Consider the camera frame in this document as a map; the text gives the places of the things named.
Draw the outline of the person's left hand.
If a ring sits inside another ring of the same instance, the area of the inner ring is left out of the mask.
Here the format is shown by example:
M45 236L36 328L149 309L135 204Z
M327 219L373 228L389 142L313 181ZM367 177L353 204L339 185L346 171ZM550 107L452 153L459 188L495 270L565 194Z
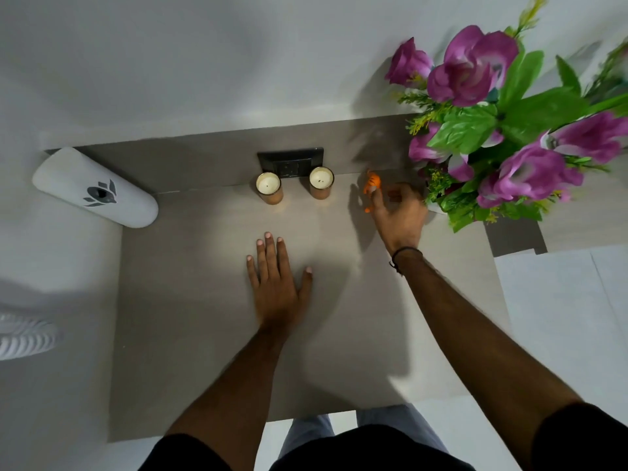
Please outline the person's left hand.
M300 323L308 306L300 306L298 286L289 263L286 242L282 237L274 238L278 253L280 278L264 280L264 246L265 241L256 242L257 268L261 280L258 295L253 294L255 313L263 330L280 331L290 334Z

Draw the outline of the person's right hand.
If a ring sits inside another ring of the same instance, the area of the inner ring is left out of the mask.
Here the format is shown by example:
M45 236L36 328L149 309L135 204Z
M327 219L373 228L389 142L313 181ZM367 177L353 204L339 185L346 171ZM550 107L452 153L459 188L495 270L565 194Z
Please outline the person's right hand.
M386 190L388 199L397 206L386 205L385 217L372 217L390 256L404 246L418 247L428 208L417 187L410 183L392 184Z

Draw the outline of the small orange toy figure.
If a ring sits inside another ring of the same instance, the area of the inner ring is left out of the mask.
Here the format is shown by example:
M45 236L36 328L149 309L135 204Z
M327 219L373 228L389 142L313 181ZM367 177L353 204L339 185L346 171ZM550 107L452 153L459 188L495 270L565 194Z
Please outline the small orange toy figure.
M365 207L365 213L371 213L373 211L373 194L376 191L381 191L381 186L382 182L380 176L375 171L368 169L363 193L369 198L370 204Z

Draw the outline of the person's right forearm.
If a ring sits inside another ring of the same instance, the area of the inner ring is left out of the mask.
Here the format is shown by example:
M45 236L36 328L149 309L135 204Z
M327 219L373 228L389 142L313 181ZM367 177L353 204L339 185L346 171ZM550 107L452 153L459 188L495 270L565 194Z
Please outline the person's right forearm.
M532 471L543 421L582 399L425 258L405 279L439 348L516 462Z

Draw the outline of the person's left forearm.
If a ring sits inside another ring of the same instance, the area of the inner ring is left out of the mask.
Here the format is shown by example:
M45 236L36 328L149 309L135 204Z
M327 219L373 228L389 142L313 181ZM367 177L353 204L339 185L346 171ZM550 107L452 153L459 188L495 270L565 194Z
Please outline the person's left forearm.
M270 410L274 372L288 335L285 324L263 324L166 436L192 436L215 451L232 471L253 471Z

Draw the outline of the black wrist band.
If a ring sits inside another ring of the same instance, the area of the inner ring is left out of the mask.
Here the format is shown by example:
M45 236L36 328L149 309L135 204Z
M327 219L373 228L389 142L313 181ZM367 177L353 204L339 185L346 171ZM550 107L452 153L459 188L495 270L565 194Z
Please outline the black wrist band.
M404 246L395 251L389 264L402 277L423 262L423 254L416 247Z

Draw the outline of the candle in copper glass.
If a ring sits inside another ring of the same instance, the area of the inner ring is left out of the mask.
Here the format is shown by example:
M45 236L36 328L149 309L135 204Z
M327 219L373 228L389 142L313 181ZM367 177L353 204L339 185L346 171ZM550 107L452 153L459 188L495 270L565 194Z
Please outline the candle in copper glass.
M283 199L280 177L272 172L261 173L255 181L259 197L268 205L278 205Z
M331 169L319 166L314 168L309 175L310 195L316 200L324 200L330 196L335 181Z

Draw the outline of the purple artificial flower bouquet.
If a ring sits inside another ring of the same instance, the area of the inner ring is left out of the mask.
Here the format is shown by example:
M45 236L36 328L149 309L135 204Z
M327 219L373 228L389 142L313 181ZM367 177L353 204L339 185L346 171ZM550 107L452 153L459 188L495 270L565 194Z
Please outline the purple artificial flower bouquet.
M557 55L559 86L528 94L545 53L526 50L523 36L547 3L531 0L503 30L464 27L440 63L414 38L392 55L384 79L415 111L408 156L427 206L454 232L500 218L542 221L551 205L571 200L585 173L609 173L628 148L628 32L590 81Z

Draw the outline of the person's grey trousers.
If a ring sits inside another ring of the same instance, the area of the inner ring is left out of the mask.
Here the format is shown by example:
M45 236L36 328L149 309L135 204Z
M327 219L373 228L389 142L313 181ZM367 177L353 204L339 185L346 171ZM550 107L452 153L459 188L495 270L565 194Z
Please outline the person's grey trousers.
M444 443L413 404L398 404L356 411L357 426L383 425L392 427L413 441L448 453ZM313 440L335 436L328 414L294 419L279 452L279 459L299 446Z

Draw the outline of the person's black shirt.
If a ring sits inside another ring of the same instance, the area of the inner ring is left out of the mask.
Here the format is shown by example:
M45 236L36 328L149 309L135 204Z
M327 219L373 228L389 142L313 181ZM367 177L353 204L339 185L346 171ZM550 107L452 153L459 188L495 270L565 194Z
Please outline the person's black shirt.
M532 471L628 471L628 426L587 403L546 418L532 441ZM232 471L188 435L162 438L138 471ZM476 471L384 425L319 438L277 459L269 471Z

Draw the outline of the white cylinder dispenser lotus print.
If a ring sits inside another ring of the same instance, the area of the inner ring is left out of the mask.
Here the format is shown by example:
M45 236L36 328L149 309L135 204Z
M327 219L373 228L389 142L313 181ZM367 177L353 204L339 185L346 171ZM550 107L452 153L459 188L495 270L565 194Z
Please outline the white cylinder dispenser lotus print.
M152 195L75 148L50 155L36 169L32 182L43 193L127 228L147 227L158 216Z

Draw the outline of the white ribbed plastic object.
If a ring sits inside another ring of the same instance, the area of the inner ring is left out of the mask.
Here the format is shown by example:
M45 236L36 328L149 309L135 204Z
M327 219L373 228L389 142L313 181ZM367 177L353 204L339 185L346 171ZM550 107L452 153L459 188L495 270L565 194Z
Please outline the white ribbed plastic object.
M0 361L41 354L55 348L63 334L54 323L0 313Z

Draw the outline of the black wall socket plate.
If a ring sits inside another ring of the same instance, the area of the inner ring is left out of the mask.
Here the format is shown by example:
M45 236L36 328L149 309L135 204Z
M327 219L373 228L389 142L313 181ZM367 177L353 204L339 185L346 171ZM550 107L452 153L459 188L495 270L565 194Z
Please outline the black wall socket plate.
M323 156L323 148L257 153L263 173L274 173L281 179L309 177L315 168L323 166Z

